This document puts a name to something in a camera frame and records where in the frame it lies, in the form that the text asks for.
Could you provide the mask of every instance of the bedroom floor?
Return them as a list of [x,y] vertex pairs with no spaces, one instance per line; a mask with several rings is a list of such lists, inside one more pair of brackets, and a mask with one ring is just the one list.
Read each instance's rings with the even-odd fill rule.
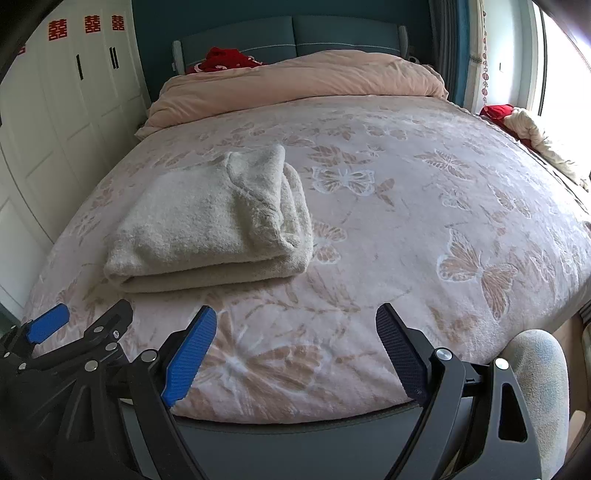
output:
[[569,368],[570,414],[589,410],[587,370],[583,354],[583,321],[577,314],[553,333],[564,351]]
[[583,321],[577,314],[553,333],[560,343],[569,369],[569,453],[578,444],[579,433],[591,422],[587,368],[583,353]]

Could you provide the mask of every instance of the pink duvet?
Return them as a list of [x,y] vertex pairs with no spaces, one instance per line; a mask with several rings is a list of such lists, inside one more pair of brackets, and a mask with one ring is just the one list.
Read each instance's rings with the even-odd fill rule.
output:
[[136,137],[221,113],[334,95],[402,95],[447,99],[429,67],[386,53],[322,51],[253,69],[190,74],[167,81]]

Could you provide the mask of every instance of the white wall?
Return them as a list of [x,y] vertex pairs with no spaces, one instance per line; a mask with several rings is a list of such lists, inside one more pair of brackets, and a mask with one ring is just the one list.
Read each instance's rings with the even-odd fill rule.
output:
[[[488,56],[488,104],[519,105],[523,60],[521,11],[531,0],[484,0]],[[531,60],[525,62],[531,70]]]

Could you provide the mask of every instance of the pink bedspread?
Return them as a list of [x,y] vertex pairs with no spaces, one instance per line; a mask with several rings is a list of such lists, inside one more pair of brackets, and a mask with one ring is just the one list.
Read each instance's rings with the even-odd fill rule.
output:
[[430,67],[386,53],[330,50],[253,69],[173,77],[150,108],[139,139],[173,125],[220,113],[300,98],[333,95],[413,95],[447,98]]
[[[282,143],[314,227],[290,281],[122,294],[103,275],[110,234],[155,177],[228,150]],[[122,296],[130,359],[184,329],[202,304],[218,331],[174,408],[245,423],[347,417],[407,401],[375,330],[393,304],[461,358],[488,362],[517,333],[554,329],[586,300],[589,215],[551,167],[437,98],[328,97],[227,113],[150,135],[98,185],[56,242],[26,309],[81,337]]]

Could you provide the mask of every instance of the hanging decoration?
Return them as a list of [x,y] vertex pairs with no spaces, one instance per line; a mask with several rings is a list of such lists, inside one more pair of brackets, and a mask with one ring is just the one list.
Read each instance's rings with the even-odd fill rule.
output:
[[84,17],[84,28],[86,33],[100,32],[100,16],[87,15]]
[[57,40],[59,38],[65,38],[68,36],[68,25],[65,18],[59,20],[53,20],[49,22],[47,29],[47,36],[49,40]]
[[486,54],[486,50],[487,50],[487,46],[486,46],[486,12],[484,11],[484,2],[483,0],[480,0],[480,7],[482,10],[482,31],[483,31],[483,36],[482,36],[482,43],[483,43],[483,53],[482,53],[482,102],[484,103],[484,108],[486,109],[486,96],[488,95],[488,80],[489,80],[489,76],[488,76],[488,59],[487,59],[487,54]]
[[125,23],[123,21],[122,15],[113,15],[111,17],[111,23],[113,26],[113,30],[115,31],[123,31],[125,30]]

